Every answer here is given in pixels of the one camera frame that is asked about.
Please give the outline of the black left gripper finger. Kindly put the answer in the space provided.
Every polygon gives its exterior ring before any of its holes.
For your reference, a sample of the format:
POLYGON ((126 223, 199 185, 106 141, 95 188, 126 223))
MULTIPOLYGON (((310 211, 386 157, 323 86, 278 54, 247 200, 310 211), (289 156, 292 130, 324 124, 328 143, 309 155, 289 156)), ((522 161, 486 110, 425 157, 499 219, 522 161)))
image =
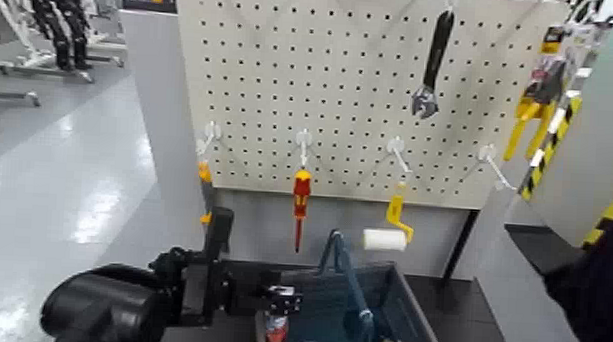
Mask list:
POLYGON ((268 313, 274 315, 295 315, 301 311, 303 303, 294 300, 272 301, 268 307, 268 313))
POLYGON ((303 298, 303 294, 293 286, 271 286, 269 291, 273 293, 274 298, 282 298, 284 300, 298 301, 303 298))

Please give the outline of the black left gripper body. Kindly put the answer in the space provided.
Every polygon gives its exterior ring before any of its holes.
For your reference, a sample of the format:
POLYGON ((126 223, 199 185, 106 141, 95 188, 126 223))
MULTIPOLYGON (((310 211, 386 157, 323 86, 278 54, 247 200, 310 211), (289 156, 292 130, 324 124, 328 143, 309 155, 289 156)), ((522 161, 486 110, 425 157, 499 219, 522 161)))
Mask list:
POLYGON ((271 308, 269 282, 261 274, 226 276, 226 302, 224 310, 228 315, 254 316, 271 308))

